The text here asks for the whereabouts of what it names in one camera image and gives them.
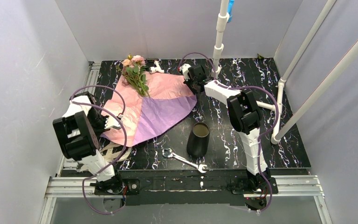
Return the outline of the pink wrapping paper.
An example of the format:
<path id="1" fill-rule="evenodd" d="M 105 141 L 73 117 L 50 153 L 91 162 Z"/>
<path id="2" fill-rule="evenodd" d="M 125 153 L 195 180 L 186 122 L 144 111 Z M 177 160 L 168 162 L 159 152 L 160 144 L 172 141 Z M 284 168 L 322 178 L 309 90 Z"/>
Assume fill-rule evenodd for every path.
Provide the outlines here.
<path id="1" fill-rule="evenodd" d="M 102 137 L 116 144 L 125 144 L 128 147 L 134 146 L 135 131 L 141 115 L 142 102 L 145 97 L 141 97 L 130 86 L 125 85 L 126 79 L 121 77 L 116 85 L 116 91 L 110 100 L 108 100 L 104 109 L 117 115 L 124 113 L 121 121 L 125 130 L 110 129 L 102 134 Z M 184 77 L 166 73 L 146 73 L 146 81 L 149 87 L 149 97 L 153 99 L 173 99 L 179 97 L 195 96 L 191 90 L 184 84 Z"/>

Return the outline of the cream ribbon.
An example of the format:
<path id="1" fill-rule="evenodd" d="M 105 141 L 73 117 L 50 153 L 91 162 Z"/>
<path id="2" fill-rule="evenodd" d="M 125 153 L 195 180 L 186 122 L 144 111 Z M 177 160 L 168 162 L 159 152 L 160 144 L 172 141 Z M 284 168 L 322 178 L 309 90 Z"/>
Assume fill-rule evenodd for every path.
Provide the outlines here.
<path id="1" fill-rule="evenodd" d="M 104 148 L 100 150 L 103 158 L 108 162 L 112 162 L 115 158 L 117 158 L 122 150 L 122 146 L 113 142 L 110 142 L 108 145 L 106 145 Z M 120 157 L 120 159 L 117 162 L 122 162 L 126 160 L 132 152 L 132 147 L 127 147 L 125 153 Z M 79 163 L 78 165 L 78 172 L 85 172 L 88 171 L 88 166 Z"/>

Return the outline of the pink flower bunch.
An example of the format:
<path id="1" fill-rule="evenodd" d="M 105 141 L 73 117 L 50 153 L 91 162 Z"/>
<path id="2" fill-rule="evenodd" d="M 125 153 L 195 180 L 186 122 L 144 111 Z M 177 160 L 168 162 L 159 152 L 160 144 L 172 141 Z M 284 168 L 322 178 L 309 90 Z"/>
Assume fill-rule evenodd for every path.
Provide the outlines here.
<path id="1" fill-rule="evenodd" d="M 121 62 L 123 69 L 122 75 L 126 79 L 125 83 L 130 85 L 141 97 L 149 97 L 149 87 L 146 81 L 146 63 L 140 55 L 129 54 Z"/>

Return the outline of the purple wrapping paper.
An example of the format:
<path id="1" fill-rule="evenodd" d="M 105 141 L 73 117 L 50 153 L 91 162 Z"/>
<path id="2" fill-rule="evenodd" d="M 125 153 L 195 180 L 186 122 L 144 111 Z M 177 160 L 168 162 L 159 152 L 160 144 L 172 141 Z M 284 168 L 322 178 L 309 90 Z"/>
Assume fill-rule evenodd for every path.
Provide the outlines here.
<path id="1" fill-rule="evenodd" d="M 173 99 L 144 98 L 133 145 L 158 137 L 183 120 L 195 107 L 196 96 Z"/>

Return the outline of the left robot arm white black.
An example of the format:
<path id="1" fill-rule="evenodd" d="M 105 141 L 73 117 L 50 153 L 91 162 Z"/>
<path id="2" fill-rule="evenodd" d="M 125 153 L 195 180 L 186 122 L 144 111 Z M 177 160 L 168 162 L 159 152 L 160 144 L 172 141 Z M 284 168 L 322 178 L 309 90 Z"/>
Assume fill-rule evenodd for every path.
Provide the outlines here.
<path id="1" fill-rule="evenodd" d="M 101 185 L 118 184 L 121 177 L 112 165 L 98 173 L 109 163 L 99 151 L 99 137 L 111 128 L 121 127 L 113 117 L 103 116 L 92 107 L 94 104 L 95 98 L 88 91 L 76 94 L 64 115 L 53 120 L 53 128 L 65 158 L 82 164 Z"/>

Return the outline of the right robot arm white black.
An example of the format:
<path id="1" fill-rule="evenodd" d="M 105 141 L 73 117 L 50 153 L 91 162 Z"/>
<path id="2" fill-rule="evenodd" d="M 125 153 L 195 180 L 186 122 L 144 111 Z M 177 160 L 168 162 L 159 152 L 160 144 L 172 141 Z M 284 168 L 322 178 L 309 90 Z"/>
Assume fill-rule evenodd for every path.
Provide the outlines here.
<path id="1" fill-rule="evenodd" d="M 258 175 L 267 169 L 260 149 L 260 126 L 262 112 L 252 91 L 231 90 L 220 81 L 206 75 L 203 66 L 191 66 L 187 63 L 178 68 L 184 76 L 184 84 L 194 93 L 220 101 L 227 106 L 230 123 L 242 140 L 246 154 L 247 171 Z"/>

